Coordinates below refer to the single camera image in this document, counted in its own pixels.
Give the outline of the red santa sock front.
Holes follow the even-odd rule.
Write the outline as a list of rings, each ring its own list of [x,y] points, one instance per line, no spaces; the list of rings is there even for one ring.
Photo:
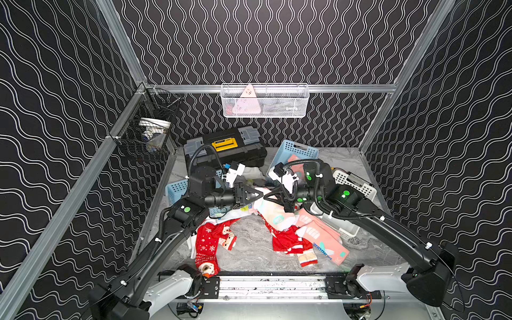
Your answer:
[[[231,251],[235,246],[237,236],[231,230],[235,222],[237,219],[217,225],[206,223],[197,230],[195,265],[205,278],[214,277],[221,271],[217,262],[218,248]]]

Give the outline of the plain white sock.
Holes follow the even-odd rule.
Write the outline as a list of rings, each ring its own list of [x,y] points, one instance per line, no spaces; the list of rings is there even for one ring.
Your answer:
[[[258,167],[245,167],[242,177],[253,185],[264,186],[266,178]]]

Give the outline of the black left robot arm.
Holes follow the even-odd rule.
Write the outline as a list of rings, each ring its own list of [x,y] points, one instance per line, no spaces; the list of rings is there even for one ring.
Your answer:
[[[129,265],[107,285],[96,285],[89,293],[93,319],[150,319],[178,297],[200,295],[197,270],[178,269],[172,276],[153,280],[176,249],[209,216],[212,207],[239,209],[263,198],[262,191],[238,180],[230,171],[217,175],[210,166],[198,167],[187,179],[187,190],[159,217],[156,236]]]

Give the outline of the clear wall-mounted bin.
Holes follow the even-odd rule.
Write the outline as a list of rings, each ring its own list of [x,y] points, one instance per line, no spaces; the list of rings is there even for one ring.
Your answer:
[[[248,84],[254,86],[261,105],[257,115],[237,116],[232,109]],[[224,83],[220,89],[223,115],[230,118],[302,118],[309,103],[306,83]]]

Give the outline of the light blue basket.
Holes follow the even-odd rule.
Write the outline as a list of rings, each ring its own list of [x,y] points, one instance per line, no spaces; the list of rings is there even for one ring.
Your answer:
[[[185,192],[187,191],[188,182],[186,179],[181,181],[176,181],[174,183],[170,183],[166,186],[166,194],[169,206],[173,205],[175,202],[181,199]],[[223,217],[229,211],[228,208],[222,207],[214,207],[209,209],[210,216],[213,218]]]
[[[285,139],[277,150],[267,172],[277,163],[287,163],[293,156],[296,156],[298,159],[317,159],[319,150],[315,147]]]

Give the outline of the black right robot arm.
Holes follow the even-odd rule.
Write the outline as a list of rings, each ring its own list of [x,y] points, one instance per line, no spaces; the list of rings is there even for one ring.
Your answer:
[[[290,207],[304,200],[310,214],[349,221],[405,260],[403,265],[392,267],[354,266],[346,277],[353,294],[408,292],[426,305],[444,304],[449,284],[455,280],[459,255],[456,247],[432,243],[401,225],[357,189],[354,178],[344,183],[336,181],[331,167],[319,159],[277,163],[268,176],[277,185],[274,190],[278,204]]]

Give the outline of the red christmas sock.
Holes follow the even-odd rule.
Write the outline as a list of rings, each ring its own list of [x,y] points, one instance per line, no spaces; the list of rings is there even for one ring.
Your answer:
[[[313,244],[296,234],[298,227],[292,225],[285,231],[278,231],[265,219],[264,222],[272,235],[274,252],[296,256],[302,267],[318,263],[317,256],[313,249]]]

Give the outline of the light blue left basket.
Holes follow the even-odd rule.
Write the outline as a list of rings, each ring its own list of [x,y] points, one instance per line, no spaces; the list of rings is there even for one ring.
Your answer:
[[[173,205],[175,202],[181,199],[185,192],[187,191],[188,182],[186,179],[181,181],[176,181],[174,183],[170,183],[166,186],[166,194],[169,206]],[[229,211],[228,208],[222,207],[214,207],[209,209],[210,216],[213,218],[223,217]]]

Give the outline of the white perforated basket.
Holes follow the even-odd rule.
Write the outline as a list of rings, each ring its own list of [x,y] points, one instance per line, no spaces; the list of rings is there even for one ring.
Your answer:
[[[329,201],[332,202],[333,206],[339,208],[341,217],[355,217],[357,204],[365,198],[373,201],[377,195],[376,188],[370,182],[352,172],[335,168],[333,178],[336,182],[336,188],[330,194]],[[354,238],[360,230],[360,226],[356,225],[354,220],[335,218],[334,213],[323,212],[320,215],[321,210],[316,204],[312,204],[310,210],[311,214],[318,215],[320,220],[338,231],[344,241]]]

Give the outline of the pink triangle card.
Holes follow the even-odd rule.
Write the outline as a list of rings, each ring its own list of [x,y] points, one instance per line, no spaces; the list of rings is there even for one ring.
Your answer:
[[[261,105],[252,84],[248,84],[245,87],[232,111],[237,116],[257,115],[261,113]]]

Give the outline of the black plastic toolbox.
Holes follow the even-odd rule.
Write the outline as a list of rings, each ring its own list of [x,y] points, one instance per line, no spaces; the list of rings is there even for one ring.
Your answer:
[[[202,145],[212,145],[222,164],[236,161],[248,167],[262,167],[267,157],[264,141],[259,131],[252,126],[228,129],[189,139],[183,147],[187,165]]]

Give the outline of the pink sock with teal patches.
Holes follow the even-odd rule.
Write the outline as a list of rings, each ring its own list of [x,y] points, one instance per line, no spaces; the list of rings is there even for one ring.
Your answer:
[[[289,165],[285,168],[286,172],[289,172],[290,174],[295,174],[300,179],[305,179],[305,169],[304,165],[308,162],[308,159],[300,159],[296,155],[292,155],[288,160],[287,164],[292,163],[292,165]]]

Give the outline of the light blue right basket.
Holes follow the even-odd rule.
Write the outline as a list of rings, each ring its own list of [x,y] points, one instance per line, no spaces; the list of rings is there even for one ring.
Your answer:
[[[293,156],[296,156],[298,159],[317,159],[319,150],[315,147],[285,139],[277,150],[267,172],[277,163],[287,163]]]

